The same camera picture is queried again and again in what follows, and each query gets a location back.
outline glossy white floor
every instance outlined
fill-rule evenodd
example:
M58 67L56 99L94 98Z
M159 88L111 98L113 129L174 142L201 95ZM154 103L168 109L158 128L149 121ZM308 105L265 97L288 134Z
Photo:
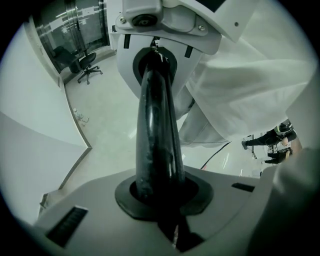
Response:
M139 101L120 76L116 56L98 63L103 74L90 75L90 84L74 78L66 85L72 108L77 108L89 122L80 127L92 150L73 172L64 188L48 197L52 204L82 184L135 167L136 125ZM177 122L181 127L184 118ZM219 150L206 147L181 149L183 163L201 168ZM258 158L265 158L263 147L255 147ZM237 176L259 177L261 159L253 159L241 141L233 141L219 152L205 167L207 171Z

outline swivel chair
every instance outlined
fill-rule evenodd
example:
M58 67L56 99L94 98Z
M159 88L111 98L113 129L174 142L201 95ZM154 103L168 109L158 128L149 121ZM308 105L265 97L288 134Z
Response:
M91 63L96 59L97 56L95 52L90 54L87 54L85 52L85 57L79 60L79 58L72 55L68 50L66 50L62 46L58 46L53 51L55 53L55 56L53 58L57 62L67 65L72 73L77 74L80 72L80 70L82 70L84 74L80 76L80 78L77 80L79 84L81 83L81 78L86 76L86 84L89 85L90 73L100 72L101 75L103 74L102 71L99 70L99 66L94 66L91 68Z

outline chair seat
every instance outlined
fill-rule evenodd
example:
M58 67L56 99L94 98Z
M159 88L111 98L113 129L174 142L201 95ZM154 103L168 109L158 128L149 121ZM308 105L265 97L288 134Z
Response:
M83 59L80 60L80 67L85 69L91 62L93 62L96 58L97 54L95 52L88 54Z

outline black cable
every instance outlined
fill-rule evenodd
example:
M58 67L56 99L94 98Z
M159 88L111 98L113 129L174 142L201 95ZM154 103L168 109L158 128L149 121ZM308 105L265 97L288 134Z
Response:
M227 145L229 145L230 143L231 143L231 141L228 142L227 144L223 145L223 147L220 148L217 152L215 152L215 153L204 163L204 165L203 165L200 169L202 170L202 168L204 168L204 167L207 165L207 163L208 163L216 154L218 154L221 150L223 150L223 149L224 149Z

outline black pipe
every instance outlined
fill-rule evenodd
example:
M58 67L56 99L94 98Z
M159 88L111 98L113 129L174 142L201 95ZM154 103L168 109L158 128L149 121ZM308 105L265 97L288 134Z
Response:
M136 189L141 202L160 208L179 208L185 184L171 81L168 60L148 53L138 109Z

